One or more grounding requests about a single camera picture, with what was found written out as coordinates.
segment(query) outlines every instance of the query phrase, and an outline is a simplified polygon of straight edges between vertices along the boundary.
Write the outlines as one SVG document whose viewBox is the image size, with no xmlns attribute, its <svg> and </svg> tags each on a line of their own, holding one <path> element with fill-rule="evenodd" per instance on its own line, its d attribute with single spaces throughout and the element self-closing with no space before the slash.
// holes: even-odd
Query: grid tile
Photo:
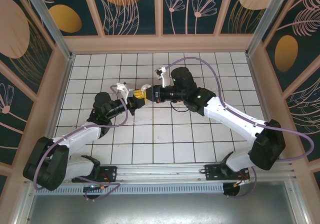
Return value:
<svg viewBox="0 0 320 224">
<path fill-rule="evenodd" d="M 154 70 L 184 56 L 200 56 L 206 60 L 219 76 L 225 101 L 250 116 L 263 119 L 244 53 L 77 55 L 56 136 L 68 134 L 85 123 L 94 97 L 100 91 L 108 92 L 115 100 L 117 97 L 110 86 L 118 82 L 131 83 L 137 89 L 144 84 L 161 84 Z M 169 72 L 186 64 L 197 86 L 218 94 L 213 73 L 199 63 L 198 60 L 181 61 Z M 173 106 L 180 111 L 186 110 L 183 104 Z M 169 101 L 159 104 L 148 101 L 136 110 L 135 116 L 129 114 L 125 126 L 111 128 L 104 137 L 88 143 L 72 158 L 87 154 L 102 164 L 215 162 L 221 161 L 234 148 L 239 151 L 250 146 L 242 136 L 213 119 L 190 111 L 179 113 L 170 107 Z M 119 124 L 124 119 L 122 113 L 112 123 Z"/>
</svg>

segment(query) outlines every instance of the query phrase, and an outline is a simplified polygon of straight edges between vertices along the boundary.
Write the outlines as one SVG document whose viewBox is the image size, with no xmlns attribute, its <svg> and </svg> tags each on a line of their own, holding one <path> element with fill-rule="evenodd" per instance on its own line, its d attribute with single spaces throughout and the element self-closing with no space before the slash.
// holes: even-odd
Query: flower illustration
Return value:
<svg viewBox="0 0 320 224">
<path fill-rule="evenodd" d="M 165 3 L 170 11 L 172 30 L 173 30 L 173 33 L 175 34 L 176 32 L 175 32 L 174 22 L 172 18 L 172 13 L 175 11 L 184 10 L 185 5 L 183 5 L 182 0 L 165 0 Z"/>
<path fill-rule="evenodd" d="M 216 5 L 215 0 L 192 0 L 192 7 L 194 11 L 195 16 L 195 28 L 194 33 L 197 33 L 197 20 L 200 17 L 215 15 L 217 13 L 216 8 L 214 6 Z"/>
<path fill-rule="evenodd" d="M 8 114 L 10 112 L 10 105 L 14 96 L 15 89 L 8 85 L 6 87 L 3 83 L 0 84 L 0 113 Z"/>
</svg>

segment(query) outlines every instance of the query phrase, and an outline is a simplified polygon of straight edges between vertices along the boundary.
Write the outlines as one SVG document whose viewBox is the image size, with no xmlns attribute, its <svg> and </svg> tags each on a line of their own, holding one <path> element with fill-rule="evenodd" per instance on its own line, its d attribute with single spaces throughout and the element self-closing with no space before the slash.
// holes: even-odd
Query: enclosure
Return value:
<svg viewBox="0 0 320 224">
<path fill-rule="evenodd" d="M 0 0 L 0 222 L 319 223 L 319 10 L 320 0 Z M 106 199 L 87 202 L 86 182 L 36 191 L 23 177 L 37 140 L 81 127 L 97 93 L 161 85 L 155 70 L 178 60 L 171 85 L 187 67 L 236 110 L 309 136 L 313 152 L 256 167 L 256 178 L 249 168 L 249 195 L 227 198 L 234 181 L 201 170 L 251 145 L 184 104 L 147 101 L 71 155 L 117 170 Z M 281 159 L 308 154 L 306 139 L 283 135 Z"/>
</svg>

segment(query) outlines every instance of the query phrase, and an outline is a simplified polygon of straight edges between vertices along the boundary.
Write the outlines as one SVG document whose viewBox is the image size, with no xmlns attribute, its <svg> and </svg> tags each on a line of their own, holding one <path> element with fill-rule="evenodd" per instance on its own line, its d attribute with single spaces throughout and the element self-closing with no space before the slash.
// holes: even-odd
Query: white grid floor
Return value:
<svg viewBox="0 0 320 224">
<path fill-rule="evenodd" d="M 155 53 L 77 55 L 58 119 L 56 136 L 85 123 L 94 97 L 112 92 L 117 82 L 160 84 L 154 70 L 187 56 L 201 57 L 216 70 L 225 101 L 248 115 L 263 119 L 258 97 L 244 53 Z M 185 60 L 171 69 L 186 66 L 199 87 L 218 92 L 212 72 L 197 60 Z M 179 110 L 185 107 L 174 104 Z M 112 120 L 121 123 L 125 114 Z M 150 164 L 215 162 L 248 143 L 226 126 L 190 111 L 179 113 L 170 103 L 148 102 L 129 115 L 125 126 L 110 129 L 106 136 L 88 143 L 72 155 L 91 155 L 101 164 Z"/>
</svg>

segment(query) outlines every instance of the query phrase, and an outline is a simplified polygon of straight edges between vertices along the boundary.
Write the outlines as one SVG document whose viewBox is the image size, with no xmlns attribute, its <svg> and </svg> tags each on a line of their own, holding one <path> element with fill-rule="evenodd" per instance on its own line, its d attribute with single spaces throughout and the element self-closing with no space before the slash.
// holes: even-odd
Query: gray metal floor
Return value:
<svg viewBox="0 0 320 224">
<path fill-rule="evenodd" d="M 241 199 L 220 193 L 111 195 L 97 202 L 82 196 L 36 196 L 29 223 L 296 223 L 284 187 L 281 182 L 258 183 L 253 195 Z"/>
</svg>

